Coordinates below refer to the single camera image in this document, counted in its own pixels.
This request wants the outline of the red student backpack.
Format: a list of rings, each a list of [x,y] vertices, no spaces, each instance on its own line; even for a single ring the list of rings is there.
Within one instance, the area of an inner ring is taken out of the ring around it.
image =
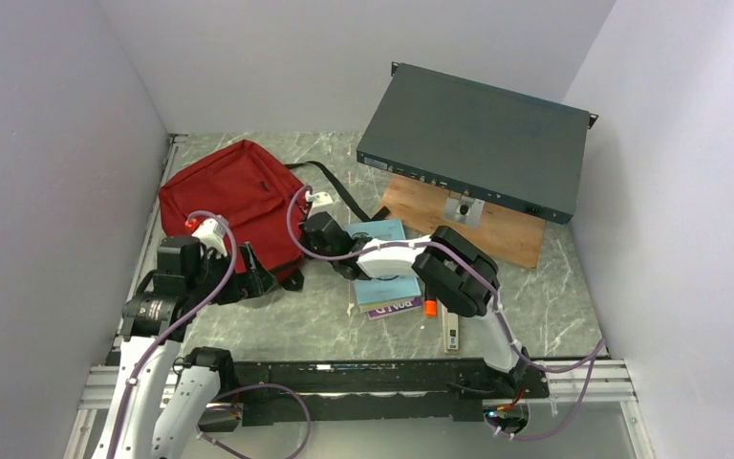
[[[302,186],[293,174],[297,167],[320,169],[347,207],[362,222],[378,221],[389,211],[370,216],[324,164],[306,161],[284,164],[256,142],[242,140],[222,148],[176,173],[159,191],[162,230],[168,236],[186,235],[185,222],[194,210],[207,210],[227,219],[235,240],[249,243],[253,254],[287,291],[304,284],[303,254],[289,237],[300,236],[299,224],[309,206],[303,197],[286,214],[294,193]]]

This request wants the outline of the light blue notebook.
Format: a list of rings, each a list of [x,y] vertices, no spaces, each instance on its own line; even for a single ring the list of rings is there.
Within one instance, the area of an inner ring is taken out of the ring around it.
[[[358,306],[417,295],[421,297],[419,281],[411,268],[414,254],[409,244],[406,243],[404,247],[379,247],[386,242],[406,240],[400,219],[351,223],[344,229],[353,236],[358,232],[370,236],[366,248],[375,248],[356,261],[370,277],[369,280],[354,281]]]

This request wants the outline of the green storey treehouse book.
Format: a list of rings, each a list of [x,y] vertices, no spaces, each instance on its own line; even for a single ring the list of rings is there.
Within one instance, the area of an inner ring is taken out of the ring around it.
[[[409,300],[409,299],[411,299],[411,298],[414,298],[414,297],[418,297],[418,296],[419,296],[419,295],[417,295],[417,296],[412,296],[412,297],[407,297],[407,298],[398,298],[398,299],[395,299],[395,300],[391,300],[391,301],[384,301],[384,302],[373,302],[373,303],[360,304],[360,305],[359,305],[359,310],[360,310],[360,311],[361,311],[362,313],[365,313],[365,314],[367,314],[367,312],[369,312],[369,311],[371,311],[371,310],[375,310],[375,309],[377,309],[377,308],[382,308],[382,307],[385,307],[385,306],[388,306],[388,305],[391,305],[391,304],[395,304],[395,303],[403,302],[403,301],[406,301],[406,300]]]

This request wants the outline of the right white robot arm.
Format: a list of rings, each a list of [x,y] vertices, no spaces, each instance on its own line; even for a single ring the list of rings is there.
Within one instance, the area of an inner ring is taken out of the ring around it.
[[[382,240],[353,236],[320,212],[306,218],[292,239],[306,255],[330,263],[349,280],[414,278],[461,318],[481,344],[484,367],[478,381],[455,376],[446,382],[448,390],[472,398],[547,395],[544,373],[531,367],[527,348],[505,323],[497,264],[455,229],[440,226],[431,235]]]

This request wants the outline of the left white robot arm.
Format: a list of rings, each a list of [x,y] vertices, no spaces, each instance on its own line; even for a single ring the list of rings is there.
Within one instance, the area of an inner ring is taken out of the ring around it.
[[[155,268],[122,310],[119,374],[96,458],[178,458],[208,405],[228,399],[237,377],[229,351],[196,347],[183,359],[169,402],[162,398],[186,328],[205,306],[254,298],[278,281],[227,220],[188,215],[186,235],[164,238]]]

